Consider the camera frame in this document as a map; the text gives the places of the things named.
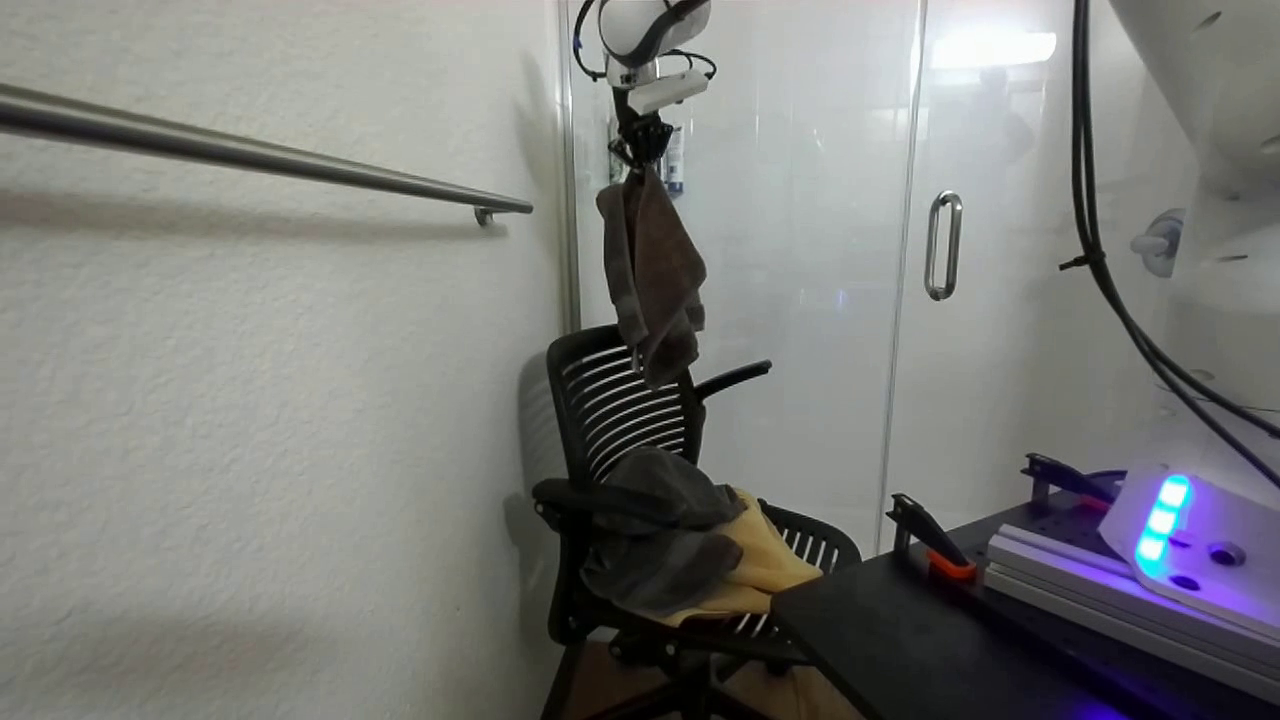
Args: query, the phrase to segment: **office chair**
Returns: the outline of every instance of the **office chair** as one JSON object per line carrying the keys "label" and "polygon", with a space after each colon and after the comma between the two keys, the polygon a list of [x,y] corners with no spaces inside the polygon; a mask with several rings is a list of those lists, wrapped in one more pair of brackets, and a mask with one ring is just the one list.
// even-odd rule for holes
{"label": "office chair", "polygon": [[[759,712],[719,690],[718,679],[727,679],[749,659],[763,659],[773,671],[809,662],[770,614],[689,620],[682,628],[666,628],[612,607],[581,581],[581,569],[592,551],[592,515],[581,509],[581,497],[603,484],[607,473],[635,449],[666,449],[695,463],[705,398],[734,383],[758,378],[770,368],[773,365],[749,365],[709,383],[692,383],[692,377],[682,371],[672,383],[650,388],[634,365],[634,347],[622,338],[622,328],[573,331],[550,347],[550,378],[570,481],[543,481],[531,491],[542,515],[560,533],[552,639],[563,645],[563,656],[543,703],[543,720],[563,716],[581,652],[597,628],[617,631],[607,645],[617,659],[646,668],[652,662],[669,675],[666,687],[597,712],[597,720],[652,720],[666,712],[682,712],[689,720],[759,720]],[[862,551],[843,533],[763,499],[759,509],[781,527],[790,549],[821,572],[862,565]]]}

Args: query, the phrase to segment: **table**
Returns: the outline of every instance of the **table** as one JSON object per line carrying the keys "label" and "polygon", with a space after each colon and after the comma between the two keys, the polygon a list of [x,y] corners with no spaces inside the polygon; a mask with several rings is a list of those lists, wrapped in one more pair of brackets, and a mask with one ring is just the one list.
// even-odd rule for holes
{"label": "table", "polygon": [[[1069,497],[1054,513],[1019,502],[954,534],[979,560],[999,525],[1110,551],[1095,513]],[[863,716],[1280,720],[1280,709],[1217,679],[1004,594],[947,590],[894,554],[777,594],[777,620]]]}

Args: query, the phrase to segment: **metal rail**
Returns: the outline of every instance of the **metal rail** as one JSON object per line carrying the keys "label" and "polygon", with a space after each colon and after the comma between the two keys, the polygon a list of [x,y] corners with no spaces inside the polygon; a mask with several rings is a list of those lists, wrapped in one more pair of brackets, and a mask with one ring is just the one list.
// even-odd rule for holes
{"label": "metal rail", "polygon": [[349,183],[368,191],[427,195],[443,203],[471,203],[479,224],[489,224],[495,213],[531,213],[531,203],[523,201],[475,191],[463,183],[440,183],[427,177],[354,163],[340,156],[207,133],[207,129],[172,124],[159,116],[137,116],[137,110],[29,90],[12,84],[0,84],[0,133],[98,142],[98,148],[144,150],[144,156],[170,156],[170,161],[191,161],[191,163],[226,163],[226,168],[250,168],[250,171],[274,171],[274,177],[299,177],[299,181]]}

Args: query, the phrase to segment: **blue light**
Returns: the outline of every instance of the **blue light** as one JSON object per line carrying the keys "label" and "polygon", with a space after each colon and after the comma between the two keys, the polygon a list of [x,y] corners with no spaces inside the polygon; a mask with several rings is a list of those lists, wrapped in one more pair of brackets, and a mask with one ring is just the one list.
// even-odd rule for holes
{"label": "blue light", "polygon": [[1162,565],[1162,560],[1164,560],[1164,540],[1162,540],[1162,534],[1145,534],[1145,540],[1136,545],[1136,554],[1139,554],[1145,565]]}
{"label": "blue light", "polygon": [[1182,513],[1193,497],[1193,481],[1189,477],[1164,477],[1164,489],[1162,489],[1162,502]]}
{"label": "blue light", "polygon": [[1177,513],[1157,509],[1157,513],[1147,515],[1147,533],[1173,534],[1173,527],[1177,527]]}

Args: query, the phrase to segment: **door handle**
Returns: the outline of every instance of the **door handle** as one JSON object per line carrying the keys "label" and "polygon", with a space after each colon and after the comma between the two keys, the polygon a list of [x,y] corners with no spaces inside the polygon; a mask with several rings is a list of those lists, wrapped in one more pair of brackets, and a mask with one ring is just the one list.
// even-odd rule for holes
{"label": "door handle", "polygon": [[[947,261],[945,273],[938,273],[938,231],[939,231],[939,214],[947,206]],[[939,305],[954,298],[961,287],[961,234],[966,234],[966,201],[961,191],[938,191],[938,201],[930,203],[930,244],[925,244],[925,290]]]}

